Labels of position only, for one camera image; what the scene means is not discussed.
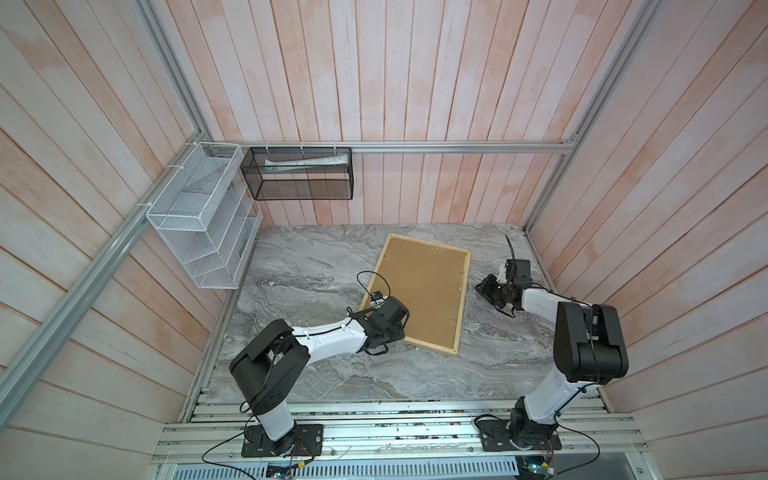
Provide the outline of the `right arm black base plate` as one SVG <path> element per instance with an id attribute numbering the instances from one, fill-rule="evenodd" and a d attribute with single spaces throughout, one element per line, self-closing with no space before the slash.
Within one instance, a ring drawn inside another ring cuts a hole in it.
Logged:
<path id="1" fill-rule="evenodd" d="M 561 450 L 555 425 L 484 417 L 474 422 L 485 452 Z"/>

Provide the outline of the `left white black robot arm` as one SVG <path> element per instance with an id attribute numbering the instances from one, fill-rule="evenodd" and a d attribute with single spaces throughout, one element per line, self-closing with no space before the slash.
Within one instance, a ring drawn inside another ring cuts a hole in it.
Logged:
<path id="1" fill-rule="evenodd" d="M 296 426 L 288 394 L 306 367 L 342 354 L 378 356 L 405 338 L 410 312 L 366 309 L 318 327 L 293 328 L 277 319 L 230 362 L 229 371 L 266 437 L 279 443 Z"/>

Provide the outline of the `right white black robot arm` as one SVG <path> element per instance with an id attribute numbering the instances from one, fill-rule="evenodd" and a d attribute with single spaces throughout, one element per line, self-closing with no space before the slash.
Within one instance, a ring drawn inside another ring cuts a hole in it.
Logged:
<path id="1" fill-rule="evenodd" d="M 530 394 L 520 397 L 510 416 L 481 414 L 473 420 L 486 452 L 524 451 L 549 445 L 561 413 L 588 391 L 622 378 L 629 359 L 617 310 L 558 295 L 538 284 L 502 285 L 487 276 L 475 290 L 499 312 L 507 305 L 555 322 L 554 367 Z"/>

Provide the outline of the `aluminium wall rail frame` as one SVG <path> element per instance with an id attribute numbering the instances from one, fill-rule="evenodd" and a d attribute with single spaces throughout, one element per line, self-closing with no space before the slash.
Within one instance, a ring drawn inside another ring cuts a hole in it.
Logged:
<path id="1" fill-rule="evenodd" d="M 539 198 L 443 182 L 470 145 L 576 139 L 641 1 L 5 1 L 1 363 L 13 365 L 202 141 L 361 156 L 296 225 L 520 223 Z"/>

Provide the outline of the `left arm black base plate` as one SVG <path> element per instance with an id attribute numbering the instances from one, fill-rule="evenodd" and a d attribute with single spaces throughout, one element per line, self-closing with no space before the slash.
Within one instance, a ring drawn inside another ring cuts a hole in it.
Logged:
<path id="1" fill-rule="evenodd" d="M 285 455 L 317 457 L 321 455 L 324 437 L 322 424 L 295 424 L 278 440 L 271 440 L 261 425 L 249 426 L 241 450 L 244 458 Z"/>

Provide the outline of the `aluminium slotted base rails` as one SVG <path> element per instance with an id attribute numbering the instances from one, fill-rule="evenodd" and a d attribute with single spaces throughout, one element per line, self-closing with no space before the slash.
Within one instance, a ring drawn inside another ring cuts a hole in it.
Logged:
<path id="1" fill-rule="evenodd" d="M 301 478 L 479 478 L 509 476 L 527 455 L 550 458 L 552 469 L 579 478 L 609 460 L 630 479 L 661 476 L 639 427 L 613 413 L 596 393 L 570 404 L 552 440 L 527 452 L 482 433 L 483 420 L 506 421 L 515 403 L 505 400 L 294 403 L 302 429 L 322 430 L 289 453 L 272 455 L 246 438 L 255 421 L 235 404 L 203 396 L 190 421 L 167 425 L 147 473 L 150 479 L 267 479 L 304 461 Z"/>

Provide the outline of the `paper sheet inside black basket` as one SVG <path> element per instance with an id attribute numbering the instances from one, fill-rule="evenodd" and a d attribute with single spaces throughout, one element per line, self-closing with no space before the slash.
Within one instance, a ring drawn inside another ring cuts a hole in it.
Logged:
<path id="1" fill-rule="evenodd" d="M 267 174 L 344 173 L 350 163 L 348 154 L 302 159 L 264 159 L 262 172 Z"/>

